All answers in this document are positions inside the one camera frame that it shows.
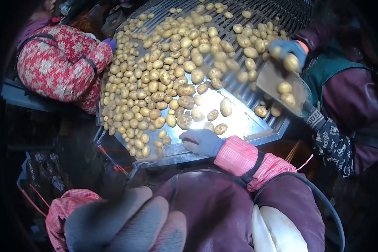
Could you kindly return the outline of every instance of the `stainless steel tray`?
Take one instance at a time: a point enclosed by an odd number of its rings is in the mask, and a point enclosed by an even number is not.
[[[195,10],[196,6],[207,3],[212,3],[210,0],[206,0],[203,3],[198,1],[170,1],[170,0],[152,0],[147,2],[145,5],[137,9],[134,13],[131,14],[130,18],[137,18],[141,13],[154,13],[155,17],[152,19],[147,19],[144,21],[144,26],[142,28],[136,29],[135,33],[141,32],[144,27],[147,27],[148,30],[146,34],[150,35],[155,26],[164,21],[168,16],[172,16],[175,19],[177,17],[186,17],[191,11]],[[213,20],[210,23],[206,23],[206,27],[214,26],[218,30],[218,36],[222,40],[229,41],[233,46],[236,52],[236,56],[233,60],[237,61],[239,65],[245,70],[245,59],[246,57],[242,53],[242,48],[238,46],[235,41],[235,35],[232,30],[232,26],[236,23],[241,23],[243,26],[247,23],[252,23],[253,26],[257,26],[258,23],[266,23],[268,21],[273,22],[274,25],[284,29],[287,33],[293,33],[311,22],[311,12],[312,8],[309,2],[303,0],[239,0],[239,1],[221,1],[222,4],[228,6],[226,11],[231,12],[234,15],[232,19],[226,19],[224,17],[224,12],[217,14],[216,9],[204,10],[201,15],[210,15]],[[181,13],[169,13],[170,8],[182,8],[183,12]],[[244,10],[252,12],[251,18],[242,17],[241,13]],[[274,20],[274,18],[280,17],[280,22]],[[127,21],[116,30],[116,32],[123,30],[123,26],[127,24]],[[159,43],[169,42],[170,39],[161,39]],[[139,43],[137,47],[140,51],[140,56],[144,56],[145,53],[149,53],[150,50],[146,50],[142,47],[143,42],[138,39],[131,39]],[[204,67],[212,66],[214,60],[211,54],[204,55]],[[259,56],[256,60],[257,70],[261,67],[263,60]],[[190,74],[186,73],[189,83],[191,83]],[[220,101],[224,97],[228,97],[233,103],[233,112],[229,117],[223,117],[221,114],[218,118],[213,121],[214,126],[220,123],[225,123],[228,125],[228,130],[225,134],[221,135],[221,138],[227,138],[231,135],[237,135],[243,138],[245,141],[257,146],[260,144],[269,143],[280,139],[285,132],[290,120],[286,117],[285,113],[280,117],[272,117],[270,114],[270,104],[267,107],[267,117],[260,118],[255,115],[253,109],[259,105],[260,101],[263,99],[262,91],[252,91],[247,83],[238,83],[235,75],[223,75],[223,82],[225,83],[224,88],[216,90],[208,90],[206,93],[202,94],[203,104],[202,107],[207,114],[213,108],[219,110]],[[165,109],[162,111],[162,116],[166,116],[168,110]],[[201,129],[204,122],[207,119],[203,119],[198,123],[193,123],[191,128]],[[198,159],[205,158],[204,156],[199,156],[188,152],[183,146],[181,140],[178,136],[184,131],[178,126],[170,128],[168,125],[162,128],[167,131],[167,135],[171,137],[172,143],[169,146],[164,146],[164,157],[158,159],[155,156],[155,147],[153,141],[158,139],[158,132],[161,129],[157,129],[154,132],[146,130],[145,133],[150,136],[149,145],[151,147],[150,157],[147,159],[138,159],[133,163],[133,170],[130,172],[130,177],[132,177],[138,169],[142,168],[151,168],[158,167],[168,164],[183,163]],[[114,137],[123,145],[126,146],[124,139],[121,134],[116,132]],[[99,142],[104,143],[104,138],[113,138],[113,136],[108,136],[105,132],[101,134]],[[112,157],[110,154],[107,155],[108,158],[113,160],[117,165],[117,157]]]

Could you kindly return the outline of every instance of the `hand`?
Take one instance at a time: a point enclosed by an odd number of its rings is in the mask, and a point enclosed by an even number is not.
[[[276,40],[270,44],[269,51],[272,51],[276,46],[281,47],[280,54],[278,55],[280,59],[283,60],[288,53],[293,53],[298,58],[298,72],[301,73],[307,59],[307,53],[304,48],[302,48],[301,44],[298,43],[297,40]]]
[[[173,251],[186,240],[186,217],[169,212],[163,197],[151,189],[129,189],[117,200],[76,208],[65,223],[69,251]]]
[[[209,129],[188,129],[179,138],[187,150],[207,157],[216,157],[225,142]]]
[[[115,50],[116,50],[116,39],[107,38],[107,39],[105,39],[102,42],[108,43],[108,45],[112,48],[112,53],[115,53]]]
[[[309,112],[309,115],[304,118],[304,121],[311,126],[314,132],[317,132],[318,129],[326,123],[325,118],[322,113],[309,102],[305,102],[303,108]]]

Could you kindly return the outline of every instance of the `person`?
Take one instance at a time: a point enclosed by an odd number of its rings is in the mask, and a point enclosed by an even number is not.
[[[44,1],[22,32],[17,44],[17,73],[33,92],[73,102],[95,114],[102,71],[112,60],[116,40],[98,43],[76,28],[54,25],[55,2]]]
[[[46,219],[54,249],[325,250],[325,225],[311,189],[292,176],[277,178],[297,168],[235,135],[222,140],[208,129],[189,129],[179,137],[193,153],[215,157],[219,169],[184,170],[156,188],[133,188],[113,200],[69,190],[53,200]]]
[[[290,38],[269,49],[280,46],[279,58],[293,53],[299,60],[312,92],[312,104],[304,107],[315,153],[343,177],[378,165],[378,59],[363,29],[315,24]]]

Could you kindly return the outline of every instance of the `gray glove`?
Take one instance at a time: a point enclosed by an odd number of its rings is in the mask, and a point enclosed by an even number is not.
[[[225,142],[209,129],[188,129],[179,138],[183,140],[183,147],[207,157],[216,157]]]
[[[166,199],[151,197],[151,189],[138,187],[119,200],[93,202],[75,209],[65,223],[69,251],[183,251],[184,214],[169,213]]]

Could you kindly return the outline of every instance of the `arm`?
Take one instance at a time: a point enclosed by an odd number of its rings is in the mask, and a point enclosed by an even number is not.
[[[78,98],[91,85],[94,67],[101,73],[112,59],[111,46],[102,42],[73,64],[52,40],[40,39],[47,43],[33,40],[21,51],[18,73],[32,91],[62,102]]]

